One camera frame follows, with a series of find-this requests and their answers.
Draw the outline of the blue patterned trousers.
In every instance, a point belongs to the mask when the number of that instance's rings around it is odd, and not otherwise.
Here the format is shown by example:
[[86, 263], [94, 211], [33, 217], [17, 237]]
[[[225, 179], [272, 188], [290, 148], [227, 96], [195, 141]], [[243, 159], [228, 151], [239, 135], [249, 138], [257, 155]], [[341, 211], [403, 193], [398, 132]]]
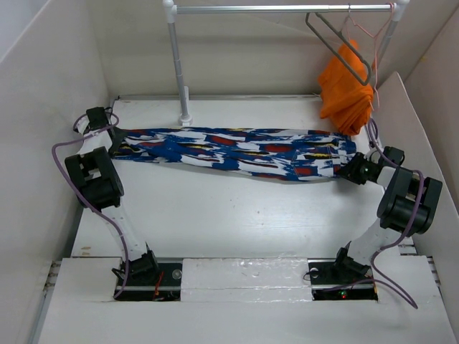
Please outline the blue patterned trousers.
[[127, 130], [114, 157], [309, 182], [335, 178], [356, 152], [349, 136], [322, 130], [186, 127]]

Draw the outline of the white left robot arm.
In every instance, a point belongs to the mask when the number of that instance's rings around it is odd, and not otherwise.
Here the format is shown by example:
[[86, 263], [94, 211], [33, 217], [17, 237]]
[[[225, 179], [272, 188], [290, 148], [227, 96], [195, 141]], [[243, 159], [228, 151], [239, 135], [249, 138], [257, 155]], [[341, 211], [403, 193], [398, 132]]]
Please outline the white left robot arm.
[[82, 147], [66, 157], [65, 168], [80, 193], [80, 203], [102, 217], [120, 248], [123, 261], [113, 273], [127, 285], [153, 285], [160, 280], [160, 266], [148, 244], [136, 235], [125, 212], [123, 184], [112, 161], [123, 137], [113, 123], [116, 118], [104, 107], [86, 110], [74, 125], [74, 131], [84, 138]]

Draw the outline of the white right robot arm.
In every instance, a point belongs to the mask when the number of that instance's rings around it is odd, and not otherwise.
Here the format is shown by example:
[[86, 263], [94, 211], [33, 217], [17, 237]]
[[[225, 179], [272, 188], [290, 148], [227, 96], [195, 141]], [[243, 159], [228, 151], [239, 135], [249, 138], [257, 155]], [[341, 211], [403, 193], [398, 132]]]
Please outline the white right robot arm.
[[432, 225], [443, 183], [420, 178], [402, 167], [403, 162], [404, 151], [386, 146], [381, 153], [375, 148], [366, 155], [356, 153], [338, 171], [352, 183], [371, 181], [384, 188], [377, 220], [359, 238], [340, 248], [331, 265], [331, 273], [339, 282], [365, 277], [375, 253], [397, 246], [399, 239], [424, 234]]

